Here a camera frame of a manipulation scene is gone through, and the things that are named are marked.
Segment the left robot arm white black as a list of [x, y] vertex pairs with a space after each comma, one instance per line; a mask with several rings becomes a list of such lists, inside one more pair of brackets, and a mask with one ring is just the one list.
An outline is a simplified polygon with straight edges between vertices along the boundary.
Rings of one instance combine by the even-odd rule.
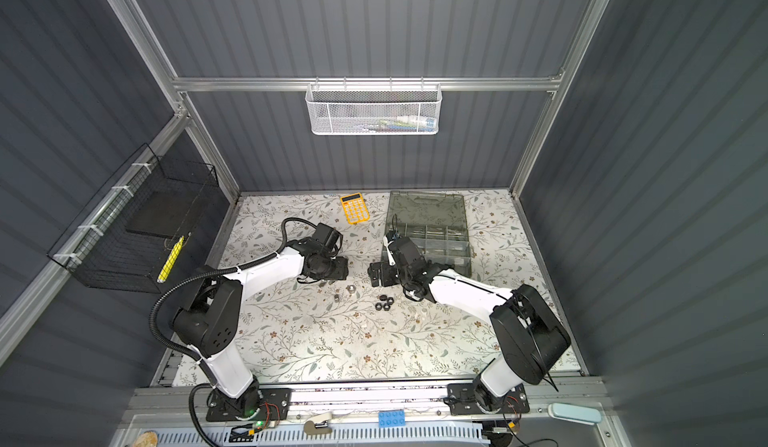
[[289, 217], [281, 235], [275, 252], [194, 280], [196, 292], [171, 323], [212, 386], [231, 400], [250, 399], [258, 391], [258, 381], [234, 345], [245, 301], [286, 280], [312, 283], [348, 276], [348, 260], [340, 255], [343, 235], [335, 228]]

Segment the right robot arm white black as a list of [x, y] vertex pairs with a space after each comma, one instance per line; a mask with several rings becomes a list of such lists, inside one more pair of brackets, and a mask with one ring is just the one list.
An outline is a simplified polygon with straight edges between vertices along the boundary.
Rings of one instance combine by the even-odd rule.
[[491, 326], [500, 354], [473, 380], [478, 408], [497, 413], [518, 386], [549, 378], [572, 340], [538, 290], [522, 284], [512, 290], [463, 276], [424, 257], [410, 238], [391, 232], [383, 238], [385, 262], [368, 268], [374, 286], [398, 285], [413, 302], [447, 305]]

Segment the blue toy brick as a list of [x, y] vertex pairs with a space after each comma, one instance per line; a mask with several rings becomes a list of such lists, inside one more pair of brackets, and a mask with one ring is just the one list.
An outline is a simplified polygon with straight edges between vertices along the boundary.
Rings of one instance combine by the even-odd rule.
[[378, 426], [380, 428], [396, 428], [406, 425], [404, 410], [386, 410], [378, 413]]

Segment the yellow calculator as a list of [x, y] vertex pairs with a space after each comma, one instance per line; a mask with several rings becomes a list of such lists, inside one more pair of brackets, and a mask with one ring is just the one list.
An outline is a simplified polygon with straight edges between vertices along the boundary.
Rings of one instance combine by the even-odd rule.
[[361, 193], [342, 196], [340, 201], [345, 219], [350, 225], [357, 225], [370, 219], [369, 209]]

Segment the floral patterned table mat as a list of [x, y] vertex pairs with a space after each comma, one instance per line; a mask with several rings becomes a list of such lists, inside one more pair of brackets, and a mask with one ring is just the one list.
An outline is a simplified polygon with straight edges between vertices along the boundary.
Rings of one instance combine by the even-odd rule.
[[[244, 198], [225, 238], [222, 266], [271, 251], [289, 217], [336, 226], [350, 272], [344, 282], [276, 284], [241, 310], [235, 344], [263, 383], [374, 378], [474, 376], [500, 352], [490, 325], [463, 311], [405, 299], [398, 287], [390, 311], [376, 311], [379, 290], [367, 269], [382, 255], [389, 197], [368, 193], [370, 219], [350, 225], [336, 195]], [[348, 285], [356, 292], [350, 295]], [[334, 294], [342, 296], [334, 301]]]

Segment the green transparent compartment organizer box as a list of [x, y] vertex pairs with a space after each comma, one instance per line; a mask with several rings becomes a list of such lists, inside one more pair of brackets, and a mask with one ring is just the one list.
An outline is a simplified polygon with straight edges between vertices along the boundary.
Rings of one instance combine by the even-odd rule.
[[410, 238], [427, 260], [472, 274], [472, 249], [464, 197], [455, 193], [393, 191], [386, 231]]

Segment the black nuts cluster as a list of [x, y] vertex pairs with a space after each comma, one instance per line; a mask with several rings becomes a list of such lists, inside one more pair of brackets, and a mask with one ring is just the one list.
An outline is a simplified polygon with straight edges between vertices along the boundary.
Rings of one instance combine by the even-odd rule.
[[376, 311], [390, 311], [394, 304], [394, 298], [387, 295], [380, 295], [374, 304]]

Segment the light blue oblong case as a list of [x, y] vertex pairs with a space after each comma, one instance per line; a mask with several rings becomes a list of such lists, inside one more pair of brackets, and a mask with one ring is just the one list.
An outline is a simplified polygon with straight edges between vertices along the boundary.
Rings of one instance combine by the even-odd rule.
[[582, 425], [597, 425], [603, 420], [602, 412], [599, 409], [566, 403], [549, 404], [547, 414], [556, 420]]

